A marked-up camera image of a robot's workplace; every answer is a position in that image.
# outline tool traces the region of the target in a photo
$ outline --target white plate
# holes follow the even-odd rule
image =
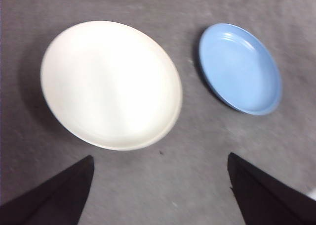
[[[40,76],[59,122],[102,148],[153,144],[171,130],[181,109],[181,82],[167,53],[116,22],[84,22],[63,31],[46,50]]]

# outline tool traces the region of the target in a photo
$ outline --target blue plate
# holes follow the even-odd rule
[[[216,24],[203,33],[199,57],[212,90],[232,108],[269,114],[282,95],[281,76],[264,45],[246,30]]]

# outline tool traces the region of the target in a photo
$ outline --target plate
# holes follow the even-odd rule
[[[201,37],[199,57],[209,86],[232,108],[253,115],[277,108],[282,93],[278,67],[246,30],[225,23],[210,26]]]
[[[170,57],[144,33],[116,22],[84,22],[63,31],[46,50],[40,77],[58,121],[106,149],[157,142],[181,109],[181,82]]]

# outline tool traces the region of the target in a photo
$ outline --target gray carpet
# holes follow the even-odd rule
[[[289,186],[316,187],[316,0],[1,0],[1,202],[84,156],[95,176],[80,225],[241,225],[228,153]],[[50,113],[40,90],[45,48],[61,31],[111,20],[151,36],[170,55],[184,101],[173,130],[145,149],[115,152],[81,141]],[[283,98],[268,116],[221,103],[197,71],[209,25],[249,30],[279,65]]]

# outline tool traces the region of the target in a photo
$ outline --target floor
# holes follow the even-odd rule
[[[91,154],[95,175],[80,225],[241,225],[226,169],[235,152],[289,186],[316,187],[316,0],[1,0],[1,203]],[[47,108],[39,69],[50,41],[88,20],[151,36],[183,85],[180,118],[158,143],[104,150],[63,128]],[[279,108],[237,112],[200,77],[197,45],[209,25],[256,35],[283,80]]]

